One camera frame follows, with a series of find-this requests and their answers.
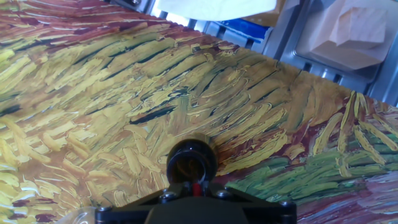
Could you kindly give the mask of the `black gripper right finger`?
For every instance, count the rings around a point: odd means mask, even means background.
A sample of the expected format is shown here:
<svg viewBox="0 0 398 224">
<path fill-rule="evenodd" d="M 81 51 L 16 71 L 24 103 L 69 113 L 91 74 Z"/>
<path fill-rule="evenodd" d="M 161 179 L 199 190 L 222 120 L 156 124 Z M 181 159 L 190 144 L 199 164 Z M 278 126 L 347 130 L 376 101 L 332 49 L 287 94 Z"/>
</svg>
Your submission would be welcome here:
<svg viewBox="0 0 398 224">
<path fill-rule="evenodd" d="M 297 224 L 297 205 L 290 201 L 268 202 L 218 183 L 204 182 L 205 215 L 215 223 Z"/>
</svg>

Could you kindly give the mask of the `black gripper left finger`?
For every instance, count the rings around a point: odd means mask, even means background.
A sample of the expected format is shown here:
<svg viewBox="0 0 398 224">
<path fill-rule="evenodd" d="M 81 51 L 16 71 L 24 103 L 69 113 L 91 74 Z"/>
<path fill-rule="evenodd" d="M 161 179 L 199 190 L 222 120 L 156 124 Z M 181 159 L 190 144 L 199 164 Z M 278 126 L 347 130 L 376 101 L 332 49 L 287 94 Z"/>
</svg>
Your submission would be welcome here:
<svg viewBox="0 0 398 224">
<path fill-rule="evenodd" d="M 191 182 L 170 184 L 166 189 L 158 190 L 122 207 L 110 205 L 97 208 L 95 210 L 95 224 L 144 223 L 155 206 L 191 195 Z"/>
</svg>

